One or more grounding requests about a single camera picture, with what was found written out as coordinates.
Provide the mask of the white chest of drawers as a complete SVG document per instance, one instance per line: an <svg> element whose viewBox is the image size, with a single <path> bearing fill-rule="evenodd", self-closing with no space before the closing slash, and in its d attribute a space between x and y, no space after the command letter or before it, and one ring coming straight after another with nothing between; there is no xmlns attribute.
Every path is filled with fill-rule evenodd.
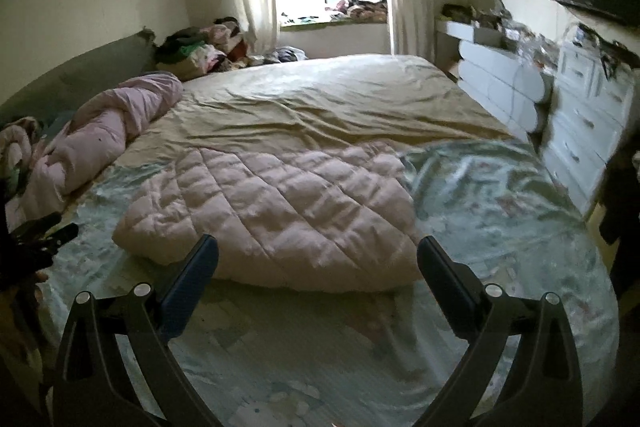
<svg viewBox="0 0 640 427"><path fill-rule="evenodd" d="M601 53L560 47L540 156L553 181L584 217L599 198L606 166L639 124L639 72L607 72Z"/></svg>

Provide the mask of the tan bed cover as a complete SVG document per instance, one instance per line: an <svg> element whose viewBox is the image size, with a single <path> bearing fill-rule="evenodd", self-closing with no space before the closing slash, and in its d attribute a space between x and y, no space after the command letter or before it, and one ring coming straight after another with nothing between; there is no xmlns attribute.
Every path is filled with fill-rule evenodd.
<svg viewBox="0 0 640 427"><path fill-rule="evenodd" d="M190 80L182 99L116 162L138 167L193 147L275 154L384 142L403 150L511 136L424 58L358 54Z"/></svg>

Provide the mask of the grey upholstered headboard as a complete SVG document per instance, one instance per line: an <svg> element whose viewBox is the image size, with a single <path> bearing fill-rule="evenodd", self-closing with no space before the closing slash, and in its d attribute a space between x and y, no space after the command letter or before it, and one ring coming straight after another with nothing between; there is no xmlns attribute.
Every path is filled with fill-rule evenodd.
<svg viewBox="0 0 640 427"><path fill-rule="evenodd" d="M96 94L154 68L155 34L144 28L49 70L1 105L1 124L34 117L51 124Z"/></svg>

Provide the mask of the green floral bed sheet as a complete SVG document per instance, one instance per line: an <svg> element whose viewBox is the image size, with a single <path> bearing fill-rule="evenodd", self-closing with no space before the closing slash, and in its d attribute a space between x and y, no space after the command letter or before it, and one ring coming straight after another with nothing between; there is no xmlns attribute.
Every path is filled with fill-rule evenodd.
<svg viewBox="0 0 640 427"><path fill-rule="evenodd" d="M407 153L405 182L422 233L508 294L558 294L575 338L585 419L612 395L620 339L608 270L585 222L522 143L462 142ZM116 165L81 199L76 241L43 288L44 331L58 341L79 291L126 293L160 268L112 239L139 185L163 168ZM424 283L383 294L303 294L210 284L171 351L228 426L409 426L458 364L465 343Z"/></svg>

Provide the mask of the clutter on cabinet top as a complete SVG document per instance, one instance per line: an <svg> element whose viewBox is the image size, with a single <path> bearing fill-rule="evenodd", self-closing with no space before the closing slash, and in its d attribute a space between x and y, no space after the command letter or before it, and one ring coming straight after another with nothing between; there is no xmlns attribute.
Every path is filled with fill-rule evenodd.
<svg viewBox="0 0 640 427"><path fill-rule="evenodd" d="M505 49L540 68L558 64L559 46L514 20L503 0L445 3L436 18L436 31L459 41Z"/></svg>

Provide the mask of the pink quilted jacket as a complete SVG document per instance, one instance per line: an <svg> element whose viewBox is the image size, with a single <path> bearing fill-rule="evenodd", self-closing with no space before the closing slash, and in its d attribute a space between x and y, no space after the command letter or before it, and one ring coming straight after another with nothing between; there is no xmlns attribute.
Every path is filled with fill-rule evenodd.
<svg viewBox="0 0 640 427"><path fill-rule="evenodd" d="M390 291L419 277L404 165L385 144L279 154L192 148L132 196L112 235L181 261L217 239L215 277L293 291Z"/></svg>

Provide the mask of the pile of clothes by headboard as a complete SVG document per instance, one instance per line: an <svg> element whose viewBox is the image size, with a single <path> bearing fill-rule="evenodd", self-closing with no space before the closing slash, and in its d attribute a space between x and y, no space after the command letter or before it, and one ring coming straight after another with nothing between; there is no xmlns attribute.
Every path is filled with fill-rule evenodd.
<svg viewBox="0 0 640 427"><path fill-rule="evenodd" d="M159 70L171 72L181 81L250 64L248 45L234 17L218 18L207 27L175 32L155 48L154 61Z"/></svg>

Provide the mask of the white rounded side cabinet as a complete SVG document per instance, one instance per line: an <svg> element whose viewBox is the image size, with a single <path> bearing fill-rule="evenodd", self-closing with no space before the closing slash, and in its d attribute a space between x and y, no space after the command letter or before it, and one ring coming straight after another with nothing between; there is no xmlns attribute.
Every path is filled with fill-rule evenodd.
<svg viewBox="0 0 640 427"><path fill-rule="evenodd" d="M502 46L489 28L436 20L436 65L510 132L527 140L544 131L553 77Z"/></svg>

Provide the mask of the rolled pink duvet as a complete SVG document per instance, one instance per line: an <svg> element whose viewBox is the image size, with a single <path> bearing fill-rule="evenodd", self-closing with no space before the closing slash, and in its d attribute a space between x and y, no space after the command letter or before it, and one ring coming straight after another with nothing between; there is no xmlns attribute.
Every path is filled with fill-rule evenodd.
<svg viewBox="0 0 640 427"><path fill-rule="evenodd" d="M24 192L6 204L9 229L64 211L73 193L113 164L181 97L182 82L174 74L151 72L90 98L29 159Z"/></svg>

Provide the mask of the clothes on window sill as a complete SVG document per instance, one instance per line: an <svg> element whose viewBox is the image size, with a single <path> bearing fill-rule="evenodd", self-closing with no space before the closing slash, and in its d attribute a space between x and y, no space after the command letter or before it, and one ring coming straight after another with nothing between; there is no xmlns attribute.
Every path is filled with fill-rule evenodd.
<svg viewBox="0 0 640 427"><path fill-rule="evenodd" d="M340 0L334 6L308 13L282 12L280 23L284 27L331 24L386 24L387 0Z"/></svg>

